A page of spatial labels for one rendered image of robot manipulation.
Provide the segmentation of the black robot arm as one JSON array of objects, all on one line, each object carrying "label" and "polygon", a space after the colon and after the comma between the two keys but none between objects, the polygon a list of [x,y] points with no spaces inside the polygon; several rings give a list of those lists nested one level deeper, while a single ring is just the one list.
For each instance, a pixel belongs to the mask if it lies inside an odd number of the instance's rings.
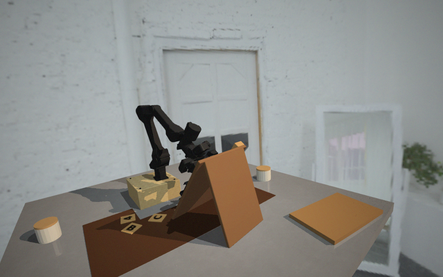
[{"label": "black robot arm", "polygon": [[[202,128],[197,124],[187,122],[186,128],[183,130],[183,128],[171,121],[159,105],[139,105],[137,106],[136,113],[146,128],[153,150],[152,160],[149,166],[150,169],[154,169],[154,179],[156,181],[169,179],[169,177],[167,177],[165,166],[169,165],[170,154],[168,149],[164,149],[161,145],[153,118],[155,117],[162,127],[165,128],[166,135],[171,142],[179,141],[179,144],[177,144],[177,150],[181,149],[183,152],[189,145],[193,144],[192,141],[197,139]],[[194,149],[191,148],[190,151],[192,156],[196,158],[200,153],[203,153],[204,155],[205,151],[210,149],[210,146],[211,145],[208,141],[204,141]]]}]

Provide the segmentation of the beige cylindrical container with brown lid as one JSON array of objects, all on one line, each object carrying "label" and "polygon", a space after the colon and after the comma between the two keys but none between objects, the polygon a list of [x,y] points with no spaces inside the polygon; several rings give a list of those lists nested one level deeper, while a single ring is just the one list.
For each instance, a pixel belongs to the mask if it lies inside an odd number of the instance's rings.
[{"label": "beige cylindrical container with brown lid", "polygon": [[51,243],[60,238],[62,235],[60,224],[55,216],[41,219],[40,221],[36,222],[33,227],[40,244]]},{"label": "beige cylindrical container with brown lid", "polygon": [[258,181],[271,180],[271,168],[268,165],[260,165],[256,168],[256,179]]}]

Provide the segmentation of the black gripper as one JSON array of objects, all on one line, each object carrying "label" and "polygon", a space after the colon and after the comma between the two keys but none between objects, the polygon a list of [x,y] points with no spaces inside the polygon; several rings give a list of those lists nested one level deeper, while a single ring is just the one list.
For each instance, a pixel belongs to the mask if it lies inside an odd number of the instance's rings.
[{"label": "black gripper", "polygon": [[[186,155],[185,155],[185,158],[186,158],[186,159],[181,160],[181,163],[180,163],[180,165],[179,165],[179,171],[180,171],[181,173],[183,173],[183,172],[191,172],[191,173],[192,173],[193,170],[195,169],[195,166],[196,166],[197,162],[198,162],[199,160],[202,160],[202,159],[205,159],[205,158],[208,158],[208,157],[210,157],[210,156],[213,156],[213,155],[218,154],[218,152],[217,152],[216,150],[211,150],[211,151],[208,151],[208,152],[207,152],[207,155],[206,155],[206,156],[203,156],[203,153],[200,153],[200,154],[197,155],[196,158],[194,158],[194,157],[192,156],[192,154],[191,154],[190,149],[191,149],[191,148],[194,149],[196,146],[197,146],[197,145],[191,144],[191,145],[189,145],[189,146],[185,149],[184,153],[186,154]],[[188,171],[187,171],[187,169],[188,169]]]}]

